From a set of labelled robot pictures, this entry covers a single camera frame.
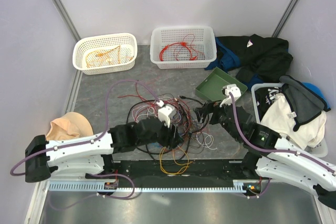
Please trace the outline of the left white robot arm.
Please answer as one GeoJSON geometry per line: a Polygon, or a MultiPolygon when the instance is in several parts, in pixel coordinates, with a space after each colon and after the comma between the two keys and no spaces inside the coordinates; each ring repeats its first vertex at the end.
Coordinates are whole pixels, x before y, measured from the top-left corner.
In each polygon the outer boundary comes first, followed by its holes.
{"type": "Polygon", "coordinates": [[[85,155],[131,152],[139,146],[155,142],[171,150],[182,139],[175,125],[167,126],[155,117],[138,123],[117,125],[100,135],[78,138],[69,143],[47,142],[45,135],[38,135],[25,150],[25,182],[36,183],[49,179],[54,171],[59,170],[52,162],[65,162],[85,155]]]}

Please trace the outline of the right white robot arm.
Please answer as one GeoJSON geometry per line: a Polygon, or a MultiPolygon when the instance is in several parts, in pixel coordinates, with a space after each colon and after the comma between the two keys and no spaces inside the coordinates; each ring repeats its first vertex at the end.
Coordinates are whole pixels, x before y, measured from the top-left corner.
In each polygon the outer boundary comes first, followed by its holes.
{"type": "Polygon", "coordinates": [[[251,114],[235,104],[206,102],[194,109],[197,120],[221,125],[248,152],[240,166],[248,179],[256,175],[301,188],[335,209],[335,165],[291,143],[279,133],[253,122],[251,114]]]}

